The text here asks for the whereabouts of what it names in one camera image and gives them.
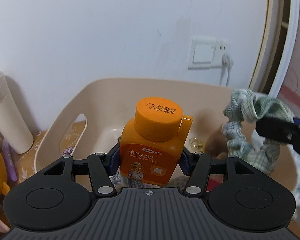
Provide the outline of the grey furry plush item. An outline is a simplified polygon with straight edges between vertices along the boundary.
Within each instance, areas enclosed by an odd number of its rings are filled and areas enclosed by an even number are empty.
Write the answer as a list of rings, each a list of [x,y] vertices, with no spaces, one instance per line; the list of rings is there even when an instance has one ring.
[[[186,184],[189,181],[189,177],[186,176],[178,176],[175,177],[173,179],[171,179],[168,184],[167,187],[176,187],[179,191],[183,191]]]

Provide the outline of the brown plush keychain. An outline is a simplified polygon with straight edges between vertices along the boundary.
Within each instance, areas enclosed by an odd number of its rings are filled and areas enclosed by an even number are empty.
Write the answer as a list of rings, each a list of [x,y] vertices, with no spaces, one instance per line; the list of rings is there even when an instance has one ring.
[[[213,159],[225,159],[229,153],[222,126],[213,131],[205,142],[197,138],[189,139],[189,147],[192,152],[207,153]]]

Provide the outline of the orange cotton ball bottle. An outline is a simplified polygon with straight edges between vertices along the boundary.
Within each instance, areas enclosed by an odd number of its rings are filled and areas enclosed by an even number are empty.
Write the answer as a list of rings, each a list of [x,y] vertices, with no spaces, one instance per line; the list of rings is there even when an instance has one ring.
[[[147,97],[136,104],[120,139],[120,172],[129,179],[165,186],[180,159],[193,118],[175,102]]]

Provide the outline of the blue white tissue pack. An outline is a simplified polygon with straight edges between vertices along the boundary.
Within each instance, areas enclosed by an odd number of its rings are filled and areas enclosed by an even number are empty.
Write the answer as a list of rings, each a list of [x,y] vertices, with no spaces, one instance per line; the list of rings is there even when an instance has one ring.
[[[121,176],[120,173],[115,174],[114,176],[110,176],[110,181],[115,186],[115,189],[120,190],[121,188],[128,187],[128,188],[148,188],[148,189],[156,189],[160,188],[158,185],[152,185],[143,183],[138,180],[130,179],[124,176]]]

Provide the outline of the red stapler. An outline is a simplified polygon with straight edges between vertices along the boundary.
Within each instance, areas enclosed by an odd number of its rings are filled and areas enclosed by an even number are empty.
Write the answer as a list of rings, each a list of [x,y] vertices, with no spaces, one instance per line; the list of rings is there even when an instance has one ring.
[[[223,183],[223,175],[222,174],[211,174],[209,176],[208,184],[207,184],[207,189],[206,191],[212,191],[215,187],[218,185],[221,185]]]

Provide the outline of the beige plastic storage bin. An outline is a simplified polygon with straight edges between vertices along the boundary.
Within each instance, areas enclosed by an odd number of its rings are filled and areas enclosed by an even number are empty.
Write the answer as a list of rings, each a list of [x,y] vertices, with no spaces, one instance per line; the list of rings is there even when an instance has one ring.
[[[227,121],[223,114],[232,90],[175,80],[113,78],[97,80],[83,88],[61,111],[44,135],[34,157],[40,171],[60,158],[66,132],[80,115],[84,128],[79,132],[72,156],[84,159],[90,154],[108,152],[134,117],[140,99],[158,96],[176,102],[185,115],[193,117],[188,139],[206,143],[209,135]]]

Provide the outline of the floral table mat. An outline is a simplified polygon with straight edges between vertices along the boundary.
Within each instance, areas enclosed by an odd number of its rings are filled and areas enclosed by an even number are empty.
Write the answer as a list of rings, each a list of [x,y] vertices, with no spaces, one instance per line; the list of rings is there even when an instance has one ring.
[[[74,147],[83,133],[85,126],[84,121],[72,124],[66,131],[59,147],[59,155],[72,155]],[[40,143],[43,140],[46,131],[38,131],[33,133],[34,141],[32,147],[23,154],[17,154],[10,149],[10,157],[14,165],[15,177],[17,184],[23,182],[34,174],[34,156]],[[0,134],[0,150],[2,146],[3,136]]]

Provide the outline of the purple pen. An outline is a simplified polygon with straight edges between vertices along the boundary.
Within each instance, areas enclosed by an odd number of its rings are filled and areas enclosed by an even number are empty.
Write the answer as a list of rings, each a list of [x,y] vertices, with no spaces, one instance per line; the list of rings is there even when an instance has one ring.
[[[6,165],[8,177],[11,181],[16,182],[17,174],[11,157],[11,147],[5,138],[2,140],[2,154]]]

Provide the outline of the white thermos bottle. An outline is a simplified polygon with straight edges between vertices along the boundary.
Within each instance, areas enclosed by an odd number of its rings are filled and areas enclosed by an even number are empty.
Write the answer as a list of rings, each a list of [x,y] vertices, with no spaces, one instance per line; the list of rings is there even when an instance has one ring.
[[[33,136],[27,127],[0,71],[0,132],[18,154],[27,152],[33,144]]]

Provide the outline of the white door frame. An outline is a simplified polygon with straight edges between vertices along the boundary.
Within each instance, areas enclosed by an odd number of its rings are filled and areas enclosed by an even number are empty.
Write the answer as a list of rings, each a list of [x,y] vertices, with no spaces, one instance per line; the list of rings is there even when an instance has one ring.
[[[272,97],[278,96],[287,74],[296,41],[299,15],[300,0],[278,1],[277,29],[271,60],[271,65],[274,66],[271,74],[273,82],[269,90]]]

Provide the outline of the white wall switch socket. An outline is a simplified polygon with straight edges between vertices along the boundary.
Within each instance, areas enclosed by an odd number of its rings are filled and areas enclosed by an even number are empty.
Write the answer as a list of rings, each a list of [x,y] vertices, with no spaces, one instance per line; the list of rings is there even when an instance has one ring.
[[[188,69],[222,68],[222,58],[230,49],[231,43],[226,39],[192,36]]]

